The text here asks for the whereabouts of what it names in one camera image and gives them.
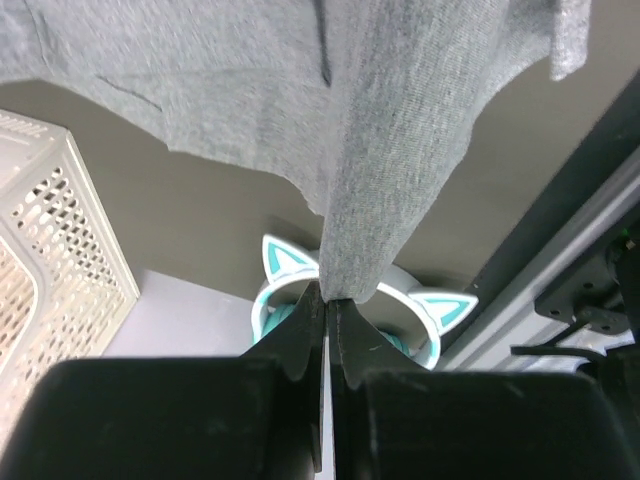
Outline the grey t shirt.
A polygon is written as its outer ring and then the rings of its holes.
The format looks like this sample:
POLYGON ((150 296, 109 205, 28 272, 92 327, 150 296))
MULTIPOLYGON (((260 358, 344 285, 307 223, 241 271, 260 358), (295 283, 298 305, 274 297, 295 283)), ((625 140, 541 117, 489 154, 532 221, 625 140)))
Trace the grey t shirt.
POLYGON ((67 88, 172 151, 281 176, 324 219, 326 300, 369 299, 534 63, 587 59, 587 1, 5 1, 1 79, 67 88))

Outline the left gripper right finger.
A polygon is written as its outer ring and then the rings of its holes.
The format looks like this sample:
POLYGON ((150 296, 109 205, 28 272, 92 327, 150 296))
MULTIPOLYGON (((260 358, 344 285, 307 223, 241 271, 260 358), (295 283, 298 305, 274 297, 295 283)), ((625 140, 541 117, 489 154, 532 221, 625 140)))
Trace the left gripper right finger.
POLYGON ((339 479, 631 479, 635 443, 596 384, 431 372, 350 301, 326 307, 339 479))

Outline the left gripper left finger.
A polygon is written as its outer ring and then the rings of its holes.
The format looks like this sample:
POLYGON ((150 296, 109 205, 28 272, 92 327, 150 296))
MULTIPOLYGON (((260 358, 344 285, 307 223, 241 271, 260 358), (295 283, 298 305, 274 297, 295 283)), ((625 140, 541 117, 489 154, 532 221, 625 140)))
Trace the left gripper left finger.
POLYGON ((325 306, 238 357, 78 359, 37 383, 5 479, 311 479, 322 467, 325 306))

